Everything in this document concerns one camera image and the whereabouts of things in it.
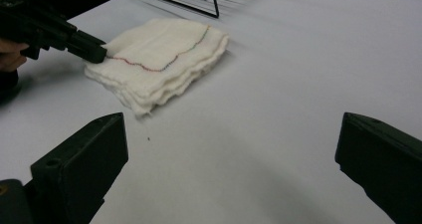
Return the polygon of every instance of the white towel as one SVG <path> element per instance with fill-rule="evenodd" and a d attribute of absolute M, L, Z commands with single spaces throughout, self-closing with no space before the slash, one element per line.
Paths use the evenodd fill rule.
<path fill-rule="evenodd" d="M 153 19 L 105 44 L 105 60 L 86 61 L 85 74 L 143 116 L 208 73 L 228 41 L 228 34 L 199 22 Z"/>

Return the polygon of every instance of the white table surface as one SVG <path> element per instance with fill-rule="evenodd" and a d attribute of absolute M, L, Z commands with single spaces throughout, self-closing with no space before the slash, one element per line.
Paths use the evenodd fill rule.
<path fill-rule="evenodd" d="M 72 20 L 110 41 L 153 18 L 230 35 L 211 73 L 135 118 L 83 61 L 42 51 L 0 107 L 0 179 L 89 121 L 123 112 L 129 162 L 94 224 L 392 223 L 334 161 L 356 112 L 422 139 L 422 0 L 247 0 L 219 19 L 159 0 L 111 0 Z"/>

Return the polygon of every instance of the red thread line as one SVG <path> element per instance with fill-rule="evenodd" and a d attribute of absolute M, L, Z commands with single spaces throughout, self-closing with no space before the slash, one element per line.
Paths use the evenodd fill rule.
<path fill-rule="evenodd" d="M 201 39 L 199 39 L 199 41 L 198 41 L 198 42 L 196 42 L 196 43 L 193 45 L 193 47 L 192 47 L 192 48 L 190 48 L 190 49 L 188 49 L 188 50 L 186 50 L 186 51 L 184 51 L 184 52 L 181 52 L 181 53 L 177 54 L 171 62 L 167 63 L 167 65 L 165 65 L 165 66 L 164 66 L 163 68 L 161 68 L 161 69 L 152 69 L 152 68 L 149 68 L 149 67 L 147 67 L 147 66 L 143 65 L 142 63 L 131 62 L 131 61 L 129 61 L 129 60 L 128 60 L 128 59 L 126 59 L 126 58 L 112 57 L 112 56 L 105 56 L 105 57 L 106 57 L 106 58 L 109 58 L 109 59 L 114 59 L 114 60 L 124 61 L 124 62 L 125 62 L 125 63 L 127 63 L 128 65 L 142 67 L 144 70 L 146 70 L 146 71 L 148 71 L 148 72 L 163 72 L 163 71 L 164 71 L 164 70 L 166 70 L 166 69 L 167 69 L 167 68 L 168 68 L 171 64 L 173 64 L 173 63 L 177 60 L 177 58 L 179 58 L 179 56 L 180 56 L 180 55 L 186 54 L 186 53 L 188 53 L 188 52 L 192 51 L 193 49 L 195 49 L 195 47 L 196 47 L 198 44 L 200 44 L 200 43 L 204 40 L 204 38 L 205 38 L 205 36 L 207 35 L 207 33 L 208 33 L 208 30 L 209 30 L 209 29 L 210 29 L 210 26 L 208 25 L 208 26 L 207 26 L 207 29 L 205 30 L 205 32 L 204 32 L 204 34 L 202 35 Z"/>

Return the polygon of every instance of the folded cloth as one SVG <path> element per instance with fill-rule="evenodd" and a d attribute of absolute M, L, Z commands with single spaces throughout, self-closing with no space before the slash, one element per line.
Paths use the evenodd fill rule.
<path fill-rule="evenodd" d="M 227 33 L 199 22 L 153 19 L 105 44 L 105 60 L 86 61 L 85 74 L 143 116 L 207 74 L 228 41 Z"/>

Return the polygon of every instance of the stacked cloth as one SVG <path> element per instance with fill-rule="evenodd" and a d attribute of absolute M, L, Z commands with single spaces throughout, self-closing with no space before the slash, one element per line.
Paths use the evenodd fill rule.
<path fill-rule="evenodd" d="M 113 92 L 137 116 L 180 96 L 226 51 L 229 36 L 211 26 L 153 19 L 104 45 L 105 60 L 86 61 L 85 75 Z"/>

